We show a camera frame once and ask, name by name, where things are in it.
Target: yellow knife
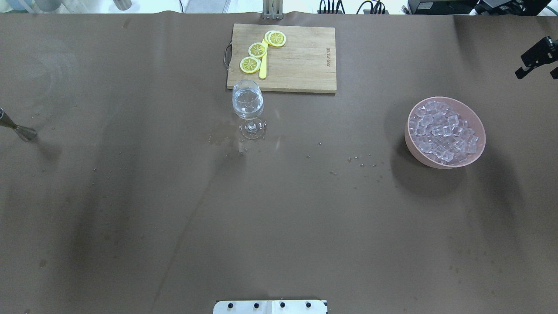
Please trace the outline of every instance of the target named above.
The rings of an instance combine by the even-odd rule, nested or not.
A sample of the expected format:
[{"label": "yellow knife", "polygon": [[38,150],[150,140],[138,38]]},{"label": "yellow knife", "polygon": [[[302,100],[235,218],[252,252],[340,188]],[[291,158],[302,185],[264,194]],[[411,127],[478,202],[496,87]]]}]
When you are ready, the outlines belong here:
[{"label": "yellow knife", "polygon": [[266,54],[263,55],[262,64],[259,66],[259,78],[264,79],[267,77],[267,50],[268,50],[268,44],[265,37],[262,40],[262,44],[266,48]]}]

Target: pink bowl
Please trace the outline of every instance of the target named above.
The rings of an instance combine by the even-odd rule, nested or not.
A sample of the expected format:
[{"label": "pink bowl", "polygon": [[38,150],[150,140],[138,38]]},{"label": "pink bowl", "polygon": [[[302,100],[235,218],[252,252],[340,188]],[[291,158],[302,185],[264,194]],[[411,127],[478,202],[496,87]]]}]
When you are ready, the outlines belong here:
[{"label": "pink bowl", "polygon": [[[467,156],[467,162],[462,164],[462,165],[457,165],[457,166],[450,166],[450,165],[444,165],[444,164],[440,164],[437,163],[435,161],[433,161],[432,159],[428,158],[422,151],[420,151],[420,149],[415,145],[415,142],[413,142],[412,138],[411,138],[411,132],[409,131],[409,120],[411,119],[411,117],[413,116],[413,114],[415,113],[416,108],[425,105],[428,101],[443,101],[447,104],[449,104],[450,106],[453,107],[453,109],[455,110],[455,112],[459,113],[459,116],[463,119],[467,119],[467,121],[469,121],[469,127],[472,128],[473,130],[475,130],[475,135],[479,137],[479,140],[477,141],[477,152],[475,154],[470,154]],[[411,113],[409,113],[409,116],[407,117],[407,124],[405,125],[405,143],[407,144],[407,147],[409,148],[409,151],[411,151],[411,154],[421,163],[432,167],[432,168],[438,168],[438,169],[453,169],[453,168],[459,168],[459,167],[463,167],[469,164],[472,164],[473,162],[475,162],[475,160],[479,159],[479,157],[482,155],[483,151],[484,151],[484,146],[486,145],[486,133],[484,132],[484,126],[482,124],[482,122],[480,121],[479,117],[477,116],[477,114],[471,110],[471,108],[467,107],[464,103],[457,101],[453,98],[448,98],[448,97],[430,97],[427,99],[424,99],[423,101],[419,102],[418,104],[416,104],[413,109],[411,110]]]}]

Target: brown tabletop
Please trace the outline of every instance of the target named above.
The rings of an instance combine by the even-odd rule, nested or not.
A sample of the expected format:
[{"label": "brown tabletop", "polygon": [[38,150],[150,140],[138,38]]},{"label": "brown tabletop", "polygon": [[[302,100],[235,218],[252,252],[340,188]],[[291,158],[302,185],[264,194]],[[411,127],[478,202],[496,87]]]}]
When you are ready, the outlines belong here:
[{"label": "brown tabletop", "polygon": [[[256,141],[225,87],[235,22],[264,23],[0,15],[0,107],[39,133],[0,130],[1,313],[555,312],[558,64],[514,71],[558,18],[287,14],[335,27],[338,92],[264,92]],[[430,96],[482,119],[477,162],[408,152]]]}]

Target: bowl rim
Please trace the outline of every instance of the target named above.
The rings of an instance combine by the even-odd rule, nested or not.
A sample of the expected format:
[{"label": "bowl rim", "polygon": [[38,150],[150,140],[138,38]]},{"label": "bowl rim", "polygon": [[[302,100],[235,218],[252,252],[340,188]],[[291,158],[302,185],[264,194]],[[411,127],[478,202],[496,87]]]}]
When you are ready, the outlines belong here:
[{"label": "bowl rim", "polygon": [[[452,100],[452,101],[458,102],[458,103],[462,104],[463,106],[465,106],[466,108],[468,108],[469,110],[471,110],[471,112],[473,113],[473,115],[479,120],[480,126],[482,127],[482,130],[483,130],[483,133],[484,133],[484,145],[483,145],[483,147],[481,148],[480,152],[478,153],[477,157],[475,157],[475,158],[472,159],[471,161],[467,161],[465,164],[462,164],[462,165],[444,165],[444,164],[442,164],[442,163],[439,163],[439,162],[437,162],[437,161],[434,161],[434,160],[428,158],[428,156],[426,156],[426,154],[423,153],[423,152],[419,149],[419,147],[415,144],[415,141],[413,141],[413,138],[412,138],[412,136],[411,136],[411,132],[409,131],[409,120],[411,119],[412,114],[413,114],[413,112],[415,111],[415,109],[417,108],[418,105],[420,105],[420,104],[423,103],[423,102],[429,101],[429,100],[431,100],[431,99],[450,99],[450,100]],[[477,159],[479,159],[479,157],[483,154],[484,148],[486,147],[486,131],[485,131],[485,129],[484,129],[483,122],[480,120],[479,116],[477,116],[477,114],[475,113],[475,111],[474,111],[473,109],[471,109],[469,106],[467,106],[467,105],[464,104],[463,102],[458,101],[457,99],[451,98],[451,97],[446,97],[446,96],[432,96],[432,97],[425,98],[425,99],[423,99],[423,100],[417,102],[417,104],[413,106],[413,109],[411,109],[411,112],[409,112],[409,116],[407,117],[407,125],[405,126],[405,130],[406,130],[407,134],[409,135],[409,137],[410,137],[410,139],[411,139],[411,143],[413,144],[413,146],[415,147],[415,149],[416,149],[422,156],[428,158],[428,160],[431,161],[431,162],[433,162],[434,164],[439,165],[439,166],[444,167],[444,168],[447,168],[447,169],[460,168],[460,167],[467,166],[467,165],[470,165],[470,164],[474,163],[474,162],[475,162]]]}]

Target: metal jigger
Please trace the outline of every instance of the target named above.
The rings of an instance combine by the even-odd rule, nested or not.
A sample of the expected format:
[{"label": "metal jigger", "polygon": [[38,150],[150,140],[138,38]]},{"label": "metal jigger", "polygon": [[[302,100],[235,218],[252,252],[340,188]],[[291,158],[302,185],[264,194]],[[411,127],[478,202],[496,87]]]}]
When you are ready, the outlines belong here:
[{"label": "metal jigger", "polygon": [[31,129],[30,127],[24,127],[13,123],[12,119],[8,117],[2,108],[0,108],[0,126],[13,129],[25,142],[29,142],[37,136],[37,131]]}]

